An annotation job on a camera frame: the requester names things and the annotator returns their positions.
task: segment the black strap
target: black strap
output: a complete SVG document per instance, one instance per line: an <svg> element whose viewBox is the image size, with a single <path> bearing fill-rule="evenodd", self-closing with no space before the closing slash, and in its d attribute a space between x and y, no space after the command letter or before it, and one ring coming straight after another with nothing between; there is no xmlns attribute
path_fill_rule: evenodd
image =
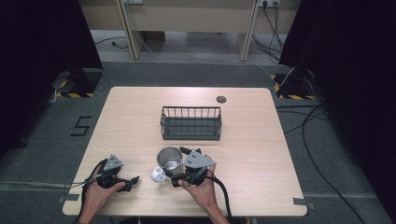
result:
<svg viewBox="0 0 396 224"><path fill-rule="evenodd" d="M95 173L96 169L100 166L100 165L104 165L106 164L107 159L104 159L102 161L99 161L99 163L95 166L95 168L92 170L90 176L88 178L86 178L84 180L84 186L82 186L82 192L81 192L81 208L79 209L79 214L75 220L75 223L78 223L79 218L81 217L81 213L82 213L82 208L84 207L84 203L85 203L85 194L87 193L87 189L88 186L91 184L91 179L93 177L93 174Z"/></svg>

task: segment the yellow black striped tape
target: yellow black striped tape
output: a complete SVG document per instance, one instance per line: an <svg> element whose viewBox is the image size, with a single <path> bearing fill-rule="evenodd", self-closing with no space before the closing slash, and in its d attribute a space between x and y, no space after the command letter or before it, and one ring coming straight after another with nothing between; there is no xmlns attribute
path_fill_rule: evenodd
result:
<svg viewBox="0 0 396 224"><path fill-rule="evenodd" d="M271 78L275 82L274 89L277 97L281 99L293 99L293 100L314 100L314 96L309 93L309 90L307 90L307 94L295 94L294 92L288 90L287 87L283 87L283 85L279 86L281 83L283 83L284 77L285 75L283 76L271 75Z"/></svg>
<svg viewBox="0 0 396 224"><path fill-rule="evenodd" d="M93 93L58 92L58 97L69 97L69 98L93 97Z"/></svg>

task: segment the gray carpet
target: gray carpet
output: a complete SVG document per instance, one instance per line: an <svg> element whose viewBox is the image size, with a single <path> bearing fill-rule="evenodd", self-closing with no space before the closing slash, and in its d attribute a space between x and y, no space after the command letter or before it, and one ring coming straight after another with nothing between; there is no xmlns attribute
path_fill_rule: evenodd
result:
<svg viewBox="0 0 396 224"><path fill-rule="evenodd" d="M270 73L287 73L283 66L266 66ZM28 136L28 147L9 150L0 161L0 181L71 184L111 87L186 86L268 88L276 106L318 105L319 100L284 100L276 97L271 78L253 65L104 63L104 74L92 98L58 98L41 114ZM284 132L301 125L312 107L279 108ZM348 157L325 106L305 125L305 139L320 171L346 197L366 223L391 223L359 166ZM85 136L75 129L90 126ZM304 148L302 128L285 134L305 198L315 208L304 217L262 217L257 223L360 223L353 212L318 174ZM67 189L34 189L0 184L0 223L72 223L65 216L60 196ZM123 217L114 217L120 222ZM97 217L93 223L111 223Z"/></svg>

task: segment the wrist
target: wrist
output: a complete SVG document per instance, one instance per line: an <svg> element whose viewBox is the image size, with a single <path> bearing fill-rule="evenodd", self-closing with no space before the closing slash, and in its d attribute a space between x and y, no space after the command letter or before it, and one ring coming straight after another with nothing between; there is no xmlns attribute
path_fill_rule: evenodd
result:
<svg viewBox="0 0 396 224"><path fill-rule="evenodd" d="M81 217L78 219L78 224L90 224L95 216L92 211L82 210Z"/></svg>
<svg viewBox="0 0 396 224"><path fill-rule="evenodd" d="M204 210L214 224L228 223L217 204L209 205Z"/></svg>

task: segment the black curtain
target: black curtain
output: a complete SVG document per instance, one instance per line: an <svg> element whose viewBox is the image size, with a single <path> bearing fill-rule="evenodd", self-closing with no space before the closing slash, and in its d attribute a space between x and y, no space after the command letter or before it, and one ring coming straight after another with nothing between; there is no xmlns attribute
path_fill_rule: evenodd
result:
<svg viewBox="0 0 396 224"><path fill-rule="evenodd" d="M77 0L0 0L0 157L33 126L68 70L102 68Z"/></svg>
<svg viewBox="0 0 396 224"><path fill-rule="evenodd" d="M396 223L396 1L332 1L326 27L314 32L329 2L302 0L280 63L304 61L314 72L349 152Z"/></svg>

